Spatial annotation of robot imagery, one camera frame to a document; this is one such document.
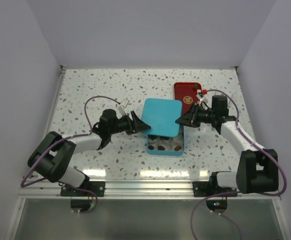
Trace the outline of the teal tin lid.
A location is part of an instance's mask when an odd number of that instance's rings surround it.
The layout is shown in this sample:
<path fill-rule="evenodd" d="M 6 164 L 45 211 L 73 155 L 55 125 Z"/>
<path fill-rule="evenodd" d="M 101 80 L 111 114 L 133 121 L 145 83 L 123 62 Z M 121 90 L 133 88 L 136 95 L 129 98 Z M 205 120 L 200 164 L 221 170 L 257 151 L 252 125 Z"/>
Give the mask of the teal tin lid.
<path fill-rule="evenodd" d="M 161 137 L 176 137 L 180 125 L 182 102 L 173 99 L 147 98 L 143 105 L 141 120 L 151 127 L 142 133 Z"/>

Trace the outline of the teal tin box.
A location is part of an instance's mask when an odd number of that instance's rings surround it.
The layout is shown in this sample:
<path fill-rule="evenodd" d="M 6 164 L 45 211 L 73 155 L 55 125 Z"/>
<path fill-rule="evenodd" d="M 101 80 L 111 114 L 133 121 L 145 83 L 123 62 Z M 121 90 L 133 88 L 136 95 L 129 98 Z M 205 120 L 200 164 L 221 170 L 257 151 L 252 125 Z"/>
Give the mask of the teal tin box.
<path fill-rule="evenodd" d="M 179 157 L 185 150 L 183 130 L 175 137 L 148 135 L 146 146 L 150 155 Z M 158 150 L 158 146 L 165 147 L 165 150 Z"/>

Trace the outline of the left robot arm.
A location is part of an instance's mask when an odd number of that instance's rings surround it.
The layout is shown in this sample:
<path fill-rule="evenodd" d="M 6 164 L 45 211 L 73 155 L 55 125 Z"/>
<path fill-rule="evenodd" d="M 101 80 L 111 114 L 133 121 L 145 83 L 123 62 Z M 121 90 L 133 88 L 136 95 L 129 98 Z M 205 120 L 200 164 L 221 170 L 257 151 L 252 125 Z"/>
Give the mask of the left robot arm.
<path fill-rule="evenodd" d="M 29 157 L 27 165 L 31 173 L 37 172 L 51 183 L 70 185 L 72 191 L 82 197 L 89 192 L 90 178 L 70 167 L 73 155 L 102 150 L 110 143 L 112 135 L 123 132 L 132 135 L 150 129 L 151 126 L 134 111 L 118 118 L 115 110 L 106 109 L 90 133 L 62 136 L 55 131 L 49 132 Z"/>

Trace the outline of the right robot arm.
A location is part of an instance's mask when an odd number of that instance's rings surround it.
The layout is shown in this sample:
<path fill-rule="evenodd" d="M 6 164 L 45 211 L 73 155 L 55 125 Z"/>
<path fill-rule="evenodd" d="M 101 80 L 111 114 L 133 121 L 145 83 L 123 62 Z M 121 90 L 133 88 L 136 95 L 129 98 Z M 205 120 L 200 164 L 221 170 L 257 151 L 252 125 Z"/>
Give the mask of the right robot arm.
<path fill-rule="evenodd" d="M 182 126 L 198 128 L 210 124 L 223 136 L 239 156 L 236 171 L 217 171 L 209 177 L 206 189 L 213 196 L 226 190 L 239 190 L 242 194 L 275 192 L 279 188 L 278 154 L 254 142 L 239 123 L 239 117 L 229 114 L 229 97 L 214 95 L 211 107 L 194 103 L 175 122 Z"/>

